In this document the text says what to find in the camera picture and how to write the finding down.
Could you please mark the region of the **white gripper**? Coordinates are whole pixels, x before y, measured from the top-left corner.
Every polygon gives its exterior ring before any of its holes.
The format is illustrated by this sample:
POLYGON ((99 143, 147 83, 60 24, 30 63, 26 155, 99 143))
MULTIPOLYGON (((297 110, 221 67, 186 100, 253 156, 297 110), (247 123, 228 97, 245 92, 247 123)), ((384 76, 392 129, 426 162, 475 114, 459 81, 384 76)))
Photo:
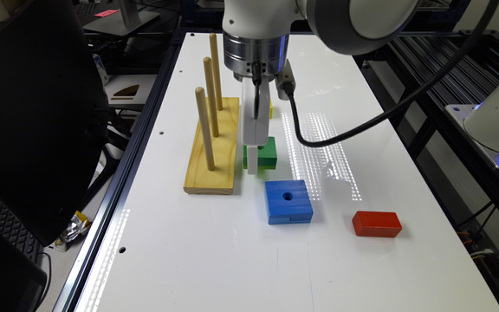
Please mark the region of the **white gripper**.
POLYGON ((258 172, 258 146, 264 146, 269 139, 270 92, 264 81, 257 87, 253 80, 242 79, 242 141, 247 151, 247 172, 258 172))

